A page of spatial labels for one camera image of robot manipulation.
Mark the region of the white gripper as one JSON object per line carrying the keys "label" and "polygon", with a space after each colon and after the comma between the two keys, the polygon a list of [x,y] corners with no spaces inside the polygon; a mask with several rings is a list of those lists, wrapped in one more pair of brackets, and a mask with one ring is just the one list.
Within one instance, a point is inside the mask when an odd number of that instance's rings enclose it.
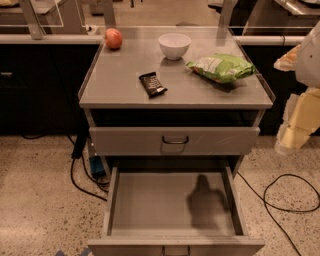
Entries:
{"label": "white gripper", "polygon": [[275,150],[290,155],[297,153],[320,128],[320,21],[301,45],[278,58],[273,67],[284,72],[296,69],[297,81],[311,87],[301,95],[291,94],[285,106]]}

